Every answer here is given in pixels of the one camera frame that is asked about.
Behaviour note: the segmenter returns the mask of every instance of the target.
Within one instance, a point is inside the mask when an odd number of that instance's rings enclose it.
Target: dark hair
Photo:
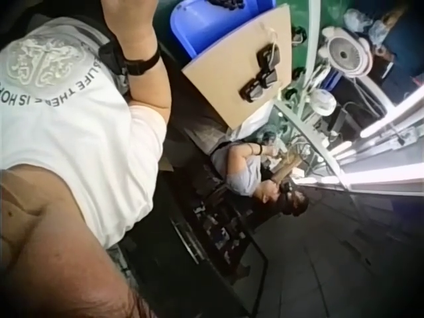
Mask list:
[[[302,198],[298,201],[297,207],[294,207],[290,202],[287,202],[286,196],[282,193],[276,202],[273,203],[272,209],[277,213],[283,213],[284,215],[293,215],[298,217],[303,214],[309,206],[309,198],[305,192],[296,190],[296,192],[302,194]]]

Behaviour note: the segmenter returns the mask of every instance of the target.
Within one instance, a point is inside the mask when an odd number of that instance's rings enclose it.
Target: watch strap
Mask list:
[[[153,68],[160,59],[160,49],[158,49],[154,55],[148,60],[127,60],[124,58],[124,65],[127,69],[128,75],[140,76],[146,73],[149,69]]]

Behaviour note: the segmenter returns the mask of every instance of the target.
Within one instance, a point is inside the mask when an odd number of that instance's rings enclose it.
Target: graphic print on t-shirt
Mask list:
[[[45,36],[16,41],[8,50],[7,75],[21,85],[40,88],[66,81],[74,64],[87,56],[66,40]]]
[[[102,73],[101,62],[90,47],[63,38],[24,38],[13,42],[5,56],[7,77],[2,80],[0,76],[3,105],[61,106],[93,85]]]

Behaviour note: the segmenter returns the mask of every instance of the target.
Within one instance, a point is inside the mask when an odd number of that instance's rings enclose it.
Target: white t-shirt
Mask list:
[[[96,39],[108,41],[59,18],[1,51],[0,168],[30,164],[59,175],[108,248],[152,210],[166,123],[127,105],[96,57]]]

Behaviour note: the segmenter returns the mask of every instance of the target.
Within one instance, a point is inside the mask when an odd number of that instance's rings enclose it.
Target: power adapter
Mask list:
[[[271,71],[280,63],[280,49],[277,44],[268,44],[256,54],[256,58],[261,70]]]

